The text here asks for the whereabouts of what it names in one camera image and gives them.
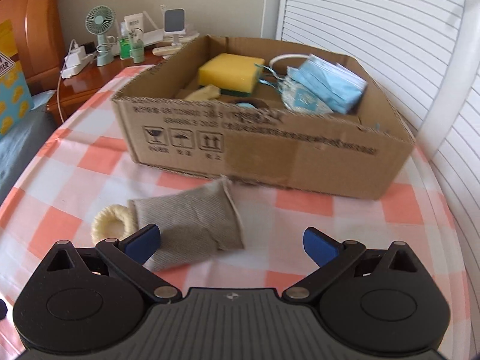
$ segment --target nightstand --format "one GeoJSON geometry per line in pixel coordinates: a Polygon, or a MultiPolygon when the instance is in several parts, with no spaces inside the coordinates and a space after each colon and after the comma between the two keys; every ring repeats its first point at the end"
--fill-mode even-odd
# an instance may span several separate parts
{"type": "MultiPolygon", "coordinates": [[[[95,61],[87,65],[79,74],[64,79],[60,83],[60,107],[64,119],[68,119],[83,103],[127,66],[156,65],[162,60],[162,57],[153,55],[150,49],[145,50],[145,61],[141,64],[134,64],[133,59],[121,60],[116,56],[112,63],[105,66],[98,67],[95,61]]],[[[62,120],[57,107],[56,94],[47,103],[46,108],[60,126],[62,120]]]]}

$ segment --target bottle of green liquid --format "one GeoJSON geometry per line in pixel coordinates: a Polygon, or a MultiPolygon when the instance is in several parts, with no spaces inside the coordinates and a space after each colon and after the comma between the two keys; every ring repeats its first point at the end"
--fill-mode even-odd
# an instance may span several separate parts
{"type": "Polygon", "coordinates": [[[128,39],[127,24],[123,21],[120,23],[121,38],[118,40],[120,43],[120,59],[130,58],[130,41],[128,39]]]}

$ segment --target open cardboard box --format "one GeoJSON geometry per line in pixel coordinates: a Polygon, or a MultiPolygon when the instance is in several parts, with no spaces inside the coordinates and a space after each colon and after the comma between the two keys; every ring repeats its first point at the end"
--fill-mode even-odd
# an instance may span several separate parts
{"type": "MultiPolygon", "coordinates": [[[[283,60],[275,70],[285,74],[287,64],[302,62],[283,60]]],[[[378,199],[414,147],[396,110],[354,58],[279,40],[199,37],[112,100],[133,161],[194,176],[378,199]],[[354,115],[290,112],[273,88],[260,84],[252,97],[268,108],[180,100],[198,89],[198,68],[220,53],[266,63],[280,54],[315,54],[339,62],[368,87],[354,115]]]]}

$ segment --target checkered tablecloth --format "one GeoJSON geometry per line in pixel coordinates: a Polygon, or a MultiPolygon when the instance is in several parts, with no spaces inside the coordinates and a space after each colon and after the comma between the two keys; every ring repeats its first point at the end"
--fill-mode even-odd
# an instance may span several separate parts
{"type": "MultiPolygon", "coordinates": [[[[0,207],[0,296],[10,305],[0,322],[0,359],[13,359],[23,349],[11,305],[54,242],[70,239],[76,247],[90,247],[90,223],[105,206],[207,182],[131,161],[109,98],[144,68],[125,69],[68,119],[0,207]]],[[[449,359],[467,358],[470,310],[462,254],[443,194],[419,150],[378,201],[240,183],[231,192],[245,227],[245,250],[159,273],[184,294],[193,286],[276,287],[281,293],[316,269],[302,247],[310,226],[373,249],[401,239],[450,304],[451,324],[440,350],[449,359]]]]}

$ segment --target wooden bed frame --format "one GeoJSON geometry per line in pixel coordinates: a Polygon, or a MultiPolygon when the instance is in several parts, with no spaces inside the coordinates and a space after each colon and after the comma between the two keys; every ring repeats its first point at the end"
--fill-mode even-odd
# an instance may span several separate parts
{"type": "Polygon", "coordinates": [[[0,23],[7,19],[30,92],[56,89],[65,52],[57,0],[0,0],[0,23]]]}

